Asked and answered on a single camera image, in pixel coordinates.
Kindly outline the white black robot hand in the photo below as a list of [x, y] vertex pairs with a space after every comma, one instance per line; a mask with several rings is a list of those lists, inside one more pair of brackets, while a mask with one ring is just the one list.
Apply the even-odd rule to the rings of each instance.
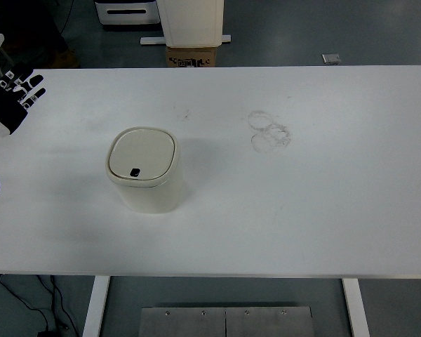
[[41, 86], [44, 77], [33, 71], [19, 63], [0, 78], [0, 138], [13, 134], [46, 92]]

